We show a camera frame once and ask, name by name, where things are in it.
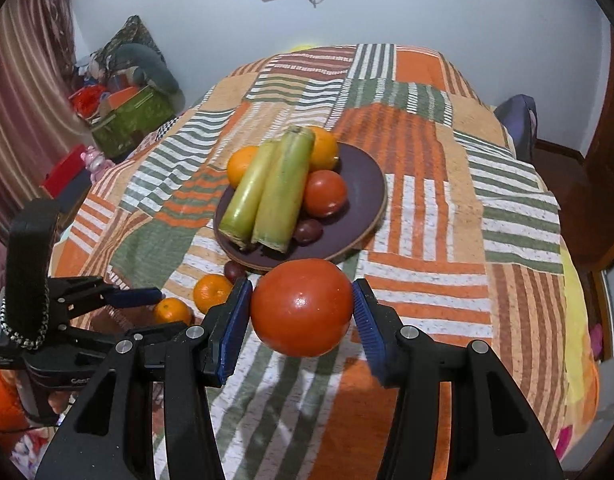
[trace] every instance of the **green sugarcane stalk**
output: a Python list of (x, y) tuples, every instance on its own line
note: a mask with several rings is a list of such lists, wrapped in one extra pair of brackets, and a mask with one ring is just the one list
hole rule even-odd
[(246, 248), (251, 240), (264, 183), (279, 145), (277, 140), (266, 140), (260, 145), (218, 226), (218, 231), (242, 249)]
[(313, 132), (300, 126), (291, 126), (282, 136), (258, 207), (253, 242), (287, 251), (302, 205), (314, 140)]

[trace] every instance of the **wooden floor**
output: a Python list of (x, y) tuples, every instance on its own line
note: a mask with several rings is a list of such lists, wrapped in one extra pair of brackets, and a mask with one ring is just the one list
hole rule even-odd
[(614, 199), (575, 158), (536, 147), (533, 163), (560, 205), (562, 237), (584, 289), (589, 324), (600, 322), (588, 271), (614, 242)]

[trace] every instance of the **screw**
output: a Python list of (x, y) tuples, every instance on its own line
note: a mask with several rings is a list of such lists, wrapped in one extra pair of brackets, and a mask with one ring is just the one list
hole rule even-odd
[(189, 339), (197, 339), (204, 334), (204, 329), (200, 325), (192, 325), (185, 333)]
[(128, 341), (127, 339), (123, 339), (116, 345), (116, 352), (119, 354), (126, 354), (129, 350), (133, 348), (133, 343)]
[(415, 339), (420, 335), (415, 326), (405, 325), (400, 329), (400, 335), (405, 339)]
[(473, 343), (471, 343), (471, 347), (474, 352), (479, 354), (486, 354), (489, 351), (489, 345), (480, 339), (476, 339)]

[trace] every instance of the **bed sheet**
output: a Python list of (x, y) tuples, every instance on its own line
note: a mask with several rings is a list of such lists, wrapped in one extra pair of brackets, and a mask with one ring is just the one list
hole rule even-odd
[[(436, 340), (490, 343), (564, 454), (593, 418), (595, 394), (586, 314), (579, 304), (570, 311), (565, 290), (558, 204), (437, 52), (333, 46), (240, 67), (92, 188), (56, 274), (159, 286), (195, 309), (195, 282), (227, 260), (212, 217), (229, 156), (291, 124), (324, 126), (385, 173), (386, 218), (341, 269), (366, 277), (382, 303)], [(104, 318), (120, 330), (139, 317), (108, 308), (76, 322)], [(569, 367), (583, 370), (575, 396)], [(396, 393), (371, 377), (352, 325), (338, 348), (302, 360), (248, 331), (234, 376), (208, 399), (228, 479), (373, 479)], [(434, 478), (446, 471), (449, 407), (443, 387)], [(166, 478), (162, 410), (154, 456)]]

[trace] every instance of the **striped curtain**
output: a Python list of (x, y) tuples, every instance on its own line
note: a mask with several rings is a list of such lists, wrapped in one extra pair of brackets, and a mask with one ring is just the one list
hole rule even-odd
[(0, 9), (1, 238), (52, 167), (90, 142), (68, 102), (71, 27), (69, 0), (7, 0)]

